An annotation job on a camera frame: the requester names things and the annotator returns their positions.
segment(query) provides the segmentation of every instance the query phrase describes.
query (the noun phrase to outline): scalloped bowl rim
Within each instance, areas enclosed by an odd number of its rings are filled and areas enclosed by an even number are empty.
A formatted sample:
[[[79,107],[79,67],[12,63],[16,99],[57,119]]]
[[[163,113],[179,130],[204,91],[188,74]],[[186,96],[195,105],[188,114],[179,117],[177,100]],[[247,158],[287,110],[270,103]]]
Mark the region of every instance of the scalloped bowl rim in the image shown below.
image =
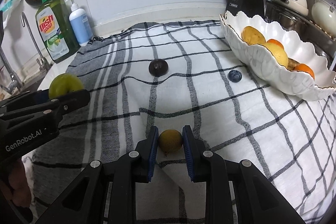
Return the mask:
[[[225,12],[225,14],[224,14],[224,17],[223,17],[223,15],[222,14],[220,14],[220,20],[221,20],[221,22],[224,24],[224,26],[228,26],[230,29],[232,29],[233,30],[233,32],[234,32],[234,34],[238,37],[238,39],[241,41],[241,42],[244,42],[245,44],[247,44],[245,41],[243,41],[241,38],[240,38],[240,36],[238,35],[238,33],[235,31],[235,29],[230,25],[230,24],[226,24],[225,22],[224,22],[224,20],[226,20],[227,19],[227,16],[226,16],[226,14],[227,13],[231,13],[231,12],[229,12],[229,11],[226,11]],[[237,15],[236,16],[238,16],[238,14],[239,13],[243,13],[244,15],[245,15],[245,13],[244,12],[242,12],[242,11],[239,11],[238,13],[237,13]],[[290,31],[287,31],[287,30],[283,30],[284,32],[295,32],[295,33],[297,33],[296,31],[294,31],[294,30],[290,30]],[[304,41],[302,41],[301,39],[300,39],[300,41],[302,42],[302,43],[309,43],[309,44],[311,44],[311,45],[313,45],[311,42],[304,42]],[[262,46],[262,45],[259,45],[259,44],[255,44],[255,45],[248,45],[249,47],[254,47],[254,46]],[[267,51],[269,52],[269,54],[273,57],[273,58],[275,58],[274,56],[273,56],[273,54],[271,53],[271,51],[270,50],[268,50],[267,49]],[[325,60],[327,60],[324,56],[319,56],[319,55],[317,55],[316,54],[316,52],[314,52],[314,54],[316,55],[316,56],[318,56],[319,58],[324,58]],[[277,66],[280,68],[280,69],[285,69],[285,70],[287,70],[288,72],[290,72],[290,73],[294,73],[294,74],[305,74],[305,75],[309,75],[309,77],[311,77],[311,75],[310,74],[308,74],[307,72],[304,72],[304,71],[291,71],[291,70],[288,70],[288,69],[286,69],[286,67],[285,66],[283,66],[283,65],[280,65],[279,63],[277,63]],[[334,92],[336,91],[336,84],[333,84],[333,83],[331,83],[331,85],[330,86],[325,86],[325,87],[319,87],[318,85],[316,85],[316,84],[314,84],[317,88],[319,88],[319,89],[321,89],[321,90],[323,90],[323,89],[334,89]]]

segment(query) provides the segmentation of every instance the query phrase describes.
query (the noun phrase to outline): dish soap bottle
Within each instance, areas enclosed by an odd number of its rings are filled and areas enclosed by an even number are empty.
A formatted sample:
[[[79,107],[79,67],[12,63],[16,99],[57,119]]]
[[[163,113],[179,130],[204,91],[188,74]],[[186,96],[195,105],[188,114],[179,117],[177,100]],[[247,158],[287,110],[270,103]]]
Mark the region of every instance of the dish soap bottle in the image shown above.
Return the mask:
[[[55,63],[78,51],[79,44],[64,0],[42,0],[42,6],[37,10],[35,18],[44,46]]]
[[[93,37],[93,33],[85,10],[79,8],[78,4],[75,3],[74,0],[71,0],[71,2],[71,14],[69,16],[69,20],[78,43],[81,47],[84,47]]]

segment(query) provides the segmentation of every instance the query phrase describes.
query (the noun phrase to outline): human hand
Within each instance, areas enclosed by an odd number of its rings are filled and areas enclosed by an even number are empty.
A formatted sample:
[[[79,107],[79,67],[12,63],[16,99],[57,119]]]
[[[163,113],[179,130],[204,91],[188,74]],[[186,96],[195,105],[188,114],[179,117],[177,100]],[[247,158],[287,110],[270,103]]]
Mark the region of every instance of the human hand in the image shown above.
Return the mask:
[[[29,207],[32,196],[26,178],[25,167],[21,159],[14,162],[12,167],[8,176],[8,182],[13,191],[2,180],[0,180],[0,189],[6,200],[13,201],[19,207]]]

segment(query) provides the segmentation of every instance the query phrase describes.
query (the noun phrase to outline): orange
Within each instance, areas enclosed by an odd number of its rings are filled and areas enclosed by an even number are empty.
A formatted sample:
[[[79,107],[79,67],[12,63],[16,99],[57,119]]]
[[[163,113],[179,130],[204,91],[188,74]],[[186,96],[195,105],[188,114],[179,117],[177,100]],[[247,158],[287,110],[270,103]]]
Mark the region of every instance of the orange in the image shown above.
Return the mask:
[[[284,46],[283,46],[278,40],[275,40],[275,39],[269,39],[269,40],[267,40],[267,43],[273,43],[273,44],[278,45],[278,46],[280,46],[281,48],[285,49]]]
[[[309,68],[306,64],[298,64],[294,70],[298,70],[298,71],[304,71],[306,73],[309,73],[311,77],[313,77],[313,79],[315,80],[315,75],[314,72],[311,68]]]

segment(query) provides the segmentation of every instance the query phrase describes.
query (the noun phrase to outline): dark plum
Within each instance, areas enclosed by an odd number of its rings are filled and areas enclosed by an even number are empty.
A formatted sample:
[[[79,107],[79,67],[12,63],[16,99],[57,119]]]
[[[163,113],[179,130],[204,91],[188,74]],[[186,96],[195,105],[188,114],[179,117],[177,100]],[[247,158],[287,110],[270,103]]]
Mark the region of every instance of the dark plum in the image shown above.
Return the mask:
[[[149,73],[154,77],[160,77],[168,72],[168,63],[163,59],[154,59],[148,67]]]

